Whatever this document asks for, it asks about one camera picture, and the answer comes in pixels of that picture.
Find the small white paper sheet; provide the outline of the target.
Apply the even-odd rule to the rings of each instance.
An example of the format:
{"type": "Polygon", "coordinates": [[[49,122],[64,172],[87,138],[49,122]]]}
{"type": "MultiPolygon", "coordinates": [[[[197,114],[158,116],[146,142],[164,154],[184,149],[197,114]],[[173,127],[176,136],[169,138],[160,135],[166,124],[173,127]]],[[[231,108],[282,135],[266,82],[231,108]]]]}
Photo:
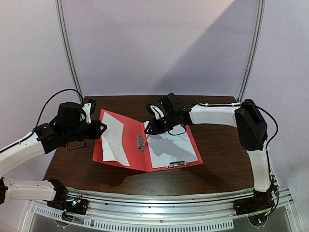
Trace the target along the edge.
{"type": "Polygon", "coordinates": [[[116,161],[129,167],[129,161],[122,146],[123,123],[107,112],[104,112],[102,122],[107,125],[107,129],[101,136],[103,161],[116,161]]]}

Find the red file folder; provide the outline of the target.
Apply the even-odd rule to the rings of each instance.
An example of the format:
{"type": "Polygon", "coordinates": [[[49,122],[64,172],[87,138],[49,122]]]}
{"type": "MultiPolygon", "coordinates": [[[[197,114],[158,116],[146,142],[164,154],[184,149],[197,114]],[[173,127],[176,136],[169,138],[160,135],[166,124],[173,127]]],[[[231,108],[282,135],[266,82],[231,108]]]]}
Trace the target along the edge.
{"type": "MultiPolygon", "coordinates": [[[[128,168],[143,172],[156,172],[156,171],[165,171],[168,170],[166,167],[164,168],[152,168],[151,159],[150,159],[150,152],[148,146],[145,148],[145,151],[139,151],[137,149],[137,136],[141,135],[143,138],[147,136],[144,132],[144,123],[145,122],[139,122],[137,120],[134,120],[132,118],[129,118],[127,116],[123,116],[111,111],[107,111],[102,109],[100,112],[100,120],[102,122],[103,114],[104,112],[107,112],[111,114],[113,117],[115,117],[117,120],[119,120],[124,125],[123,130],[123,138],[122,138],[122,146],[124,149],[124,152],[126,154],[126,157],[129,161],[129,167],[125,167],[121,164],[119,164],[116,161],[103,161],[103,151],[102,151],[102,139],[98,139],[95,142],[94,146],[94,152],[92,160],[97,163],[101,164],[107,164],[111,166],[116,167],[122,167],[122,168],[128,168]]],[[[197,148],[196,142],[194,140],[194,137],[191,133],[191,130],[189,128],[188,135],[190,137],[191,143],[193,145],[194,151],[196,152],[197,161],[190,162],[189,165],[183,166],[183,167],[177,167],[177,168],[185,168],[185,167],[192,167],[203,164],[203,160],[201,158],[200,152],[197,148]]]]}

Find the large white paper sheet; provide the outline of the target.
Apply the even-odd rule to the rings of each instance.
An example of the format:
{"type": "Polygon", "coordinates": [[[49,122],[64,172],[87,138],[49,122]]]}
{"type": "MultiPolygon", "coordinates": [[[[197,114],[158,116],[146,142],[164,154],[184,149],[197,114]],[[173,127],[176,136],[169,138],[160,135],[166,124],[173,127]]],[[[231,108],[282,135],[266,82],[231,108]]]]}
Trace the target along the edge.
{"type": "Polygon", "coordinates": [[[197,161],[188,132],[188,126],[178,125],[170,132],[147,135],[152,168],[164,168],[181,161],[187,163],[197,161]]]}

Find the metal bottom folder clip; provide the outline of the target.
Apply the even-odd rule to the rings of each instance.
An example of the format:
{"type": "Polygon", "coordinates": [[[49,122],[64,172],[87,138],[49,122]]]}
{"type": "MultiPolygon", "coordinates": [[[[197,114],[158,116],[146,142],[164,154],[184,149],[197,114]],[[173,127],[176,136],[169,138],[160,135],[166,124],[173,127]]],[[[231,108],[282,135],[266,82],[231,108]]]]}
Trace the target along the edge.
{"type": "Polygon", "coordinates": [[[168,166],[166,166],[167,169],[173,169],[177,167],[183,167],[189,165],[188,162],[185,161],[177,161],[177,162],[170,162],[168,166]]]}

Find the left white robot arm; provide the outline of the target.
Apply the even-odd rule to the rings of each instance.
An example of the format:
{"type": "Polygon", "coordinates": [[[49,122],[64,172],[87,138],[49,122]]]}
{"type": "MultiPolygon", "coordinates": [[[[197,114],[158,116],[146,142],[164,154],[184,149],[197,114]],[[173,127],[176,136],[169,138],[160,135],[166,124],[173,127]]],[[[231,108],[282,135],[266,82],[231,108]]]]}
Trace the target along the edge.
{"type": "Polygon", "coordinates": [[[0,151],[0,202],[44,200],[55,203],[62,210],[69,209],[72,200],[59,180],[19,181],[5,177],[5,174],[28,160],[66,147],[69,143],[97,140],[106,129],[107,126],[99,120],[72,127],[44,123],[3,148],[0,151]]]}

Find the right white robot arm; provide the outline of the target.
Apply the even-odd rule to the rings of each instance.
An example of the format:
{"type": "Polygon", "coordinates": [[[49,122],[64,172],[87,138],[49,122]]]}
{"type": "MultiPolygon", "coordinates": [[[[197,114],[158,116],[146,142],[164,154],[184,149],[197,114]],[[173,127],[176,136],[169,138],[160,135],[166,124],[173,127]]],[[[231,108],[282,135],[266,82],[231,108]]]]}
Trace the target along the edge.
{"type": "Polygon", "coordinates": [[[169,132],[178,125],[213,124],[236,128],[239,143],[250,159],[254,190],[259,192],[250,199],[250,207],[259,211],[267,205],[268,196],[265,192],[271,186],[267,123],[253,101],[230,104],[195,103],[184,106],[180,102],[165,99],[159,105],[148,104],[146,109],[154,116],[144,130],[149,135],[169,132]]]}

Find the metal spine folder clip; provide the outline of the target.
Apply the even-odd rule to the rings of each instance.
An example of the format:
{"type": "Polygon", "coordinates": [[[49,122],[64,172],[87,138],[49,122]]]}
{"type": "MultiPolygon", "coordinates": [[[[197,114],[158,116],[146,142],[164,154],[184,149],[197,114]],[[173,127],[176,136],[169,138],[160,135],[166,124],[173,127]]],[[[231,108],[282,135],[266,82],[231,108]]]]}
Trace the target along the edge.
{"type": "Polygon", "coordinates": [[[137,149],[139,151],[145,151],[145,148],[148,146],[148,137],[143,138],[141,135],[137,136],[137,149]]]}

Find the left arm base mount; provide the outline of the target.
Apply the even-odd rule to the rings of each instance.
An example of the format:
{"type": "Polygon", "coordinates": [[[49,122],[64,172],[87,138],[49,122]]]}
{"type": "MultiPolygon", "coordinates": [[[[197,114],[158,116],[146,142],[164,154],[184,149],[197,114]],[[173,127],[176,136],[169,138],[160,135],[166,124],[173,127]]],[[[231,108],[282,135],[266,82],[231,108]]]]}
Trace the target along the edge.
{"type": "Polygon", "coordinates": [[[58,179],[48,179],[53,187],[55,196],[47,201],[51,208],[62,210],[62,220],[72,222],[74,214],[85,215],[90,201],[84,199],[82,195],[70,197],[67,188],[58,179]]]}

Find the aluminium front rail frame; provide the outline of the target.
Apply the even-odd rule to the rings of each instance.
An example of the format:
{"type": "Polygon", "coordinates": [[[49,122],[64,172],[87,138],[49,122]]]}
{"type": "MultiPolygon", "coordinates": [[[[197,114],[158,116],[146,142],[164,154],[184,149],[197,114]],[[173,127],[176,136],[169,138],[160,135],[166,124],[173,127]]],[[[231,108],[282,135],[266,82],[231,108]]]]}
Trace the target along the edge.
{"type": "Polygon", "coordinates": [[[24,232],[300,232],[288,188],[280,190],[276,210],[238,215],[235,200],[252,195],[250,188],[225,193],[147,196],[103,193],[69,188],[70,196],[89,200],[85,215],[63,221],[61,211],[43,201],[31,201],[24,232]]]}

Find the left aluminium corner post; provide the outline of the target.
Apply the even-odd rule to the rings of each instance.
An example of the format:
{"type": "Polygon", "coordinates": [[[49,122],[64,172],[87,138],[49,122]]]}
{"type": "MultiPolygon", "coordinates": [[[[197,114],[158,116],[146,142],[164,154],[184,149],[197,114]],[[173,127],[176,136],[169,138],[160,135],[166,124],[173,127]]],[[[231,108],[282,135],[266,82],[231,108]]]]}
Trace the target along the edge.
{"type": "Polygon", "coordinates": [[[59,24],[59,29],[60,29],[60,35],[64,47],[64,52],[69,68],[69,73],[72,78],[72,83],[74,88],[83,96],[82,94],[82,88],[80,85],[80,81],[78,79],[77,71],[75,68],[74,60],[73,60],[73,55],[70,47],[70,41],[69,41],[69,36],[68,36],[68,31],[66,27],[66,21],[65,21],[65,14],[64,14],[64,6],[63,6],[63,1],[62,0],[55,0],[56,4],[56,13],[57,13],[57,18],[58,18],[58,24],[59,24]]]}

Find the aluminium corner post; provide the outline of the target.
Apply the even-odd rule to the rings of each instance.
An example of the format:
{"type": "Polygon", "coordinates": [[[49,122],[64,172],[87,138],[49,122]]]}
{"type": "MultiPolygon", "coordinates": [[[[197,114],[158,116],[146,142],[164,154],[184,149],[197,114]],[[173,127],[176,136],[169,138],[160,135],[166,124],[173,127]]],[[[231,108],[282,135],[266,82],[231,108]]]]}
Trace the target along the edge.
{"type": "Polygon", "coordinates": [[[80,85],[80,81],[78,79],[77,71],[75,68],[74,60],[73,60],[73,55],[70,47],[70,41],[69,41],[69,36],[68,36],[68,31],[66,27],[66,21],[65,21],[65,14],[64,14],[64,6],[63,6],[63,1],[62,0],[55,0],[56,4],[56,13],[57,13],[57,18],[58,18],[58,24],[59,24],[59,29],[60,29],[60,35],[64,47],[64,52],[69,68],[69,73],[72,78],[72,83],[74,88],[83,96],[82,94],[82,88],[80,85]]]}
{"type": "Polygon", "coordinates": [[[241,102],[244,99],[246,88],[247,88],[247,85],[250,79],[250,74],[253,68],[254,58],[256,55],[259,37],[261,33],[262,22],[263,22],[265,2],[266,2],[265,0],[258,1],[258,7],[257,7],[254,30],[253,30],[253,38],[252,38],[250,52],[249,52],[249,58],[248,58],[247,66],[245,69],[245,74],[244,74],[244,77],[241,82],[241,86],[240,86],[240,89],[239,89],[239,92],[236,98],[238,102],[241,102]]]}

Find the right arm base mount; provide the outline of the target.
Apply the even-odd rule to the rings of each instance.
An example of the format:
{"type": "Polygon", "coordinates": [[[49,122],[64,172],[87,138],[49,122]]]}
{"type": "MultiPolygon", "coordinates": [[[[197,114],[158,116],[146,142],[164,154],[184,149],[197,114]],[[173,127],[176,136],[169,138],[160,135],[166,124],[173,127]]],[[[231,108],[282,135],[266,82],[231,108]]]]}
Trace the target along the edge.
{"type": "Polygon", "coordinates": [[[279,189],[270,188],[266,192],[253,190],[253,196],[233,201],[236,215],[247,215],[249,223],[254,227],[265,226],[268,217],[279,204],[279,189]]]}

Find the right aluminium corner post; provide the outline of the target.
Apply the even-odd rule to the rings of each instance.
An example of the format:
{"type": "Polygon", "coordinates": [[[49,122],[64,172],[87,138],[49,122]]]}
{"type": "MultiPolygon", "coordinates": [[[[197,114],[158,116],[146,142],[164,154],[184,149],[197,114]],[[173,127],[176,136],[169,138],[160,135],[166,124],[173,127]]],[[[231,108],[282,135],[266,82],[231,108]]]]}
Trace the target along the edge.
{"type": "Polygon", "coordinates": [[[263,22],[265,2],[266,2],[265,0],[258,1],[258,7],[257,7],[254,30],[253,30],[253,38],[252,38],[250,52],[249,52],[249,58],[248,58],[247,66],[245,69],[245,74],[244,74],[244,77],[241,82],[241,86],[240,86],[240,89],[239,89],[239,92],[236,98],[238,102],[241,102],[244,99],[246,88],[247,88],[247,85],[250,79],[250,74],[253,68],[254,58],[256,55],[259,37],[261,33],[262,22],[263,22]]]}

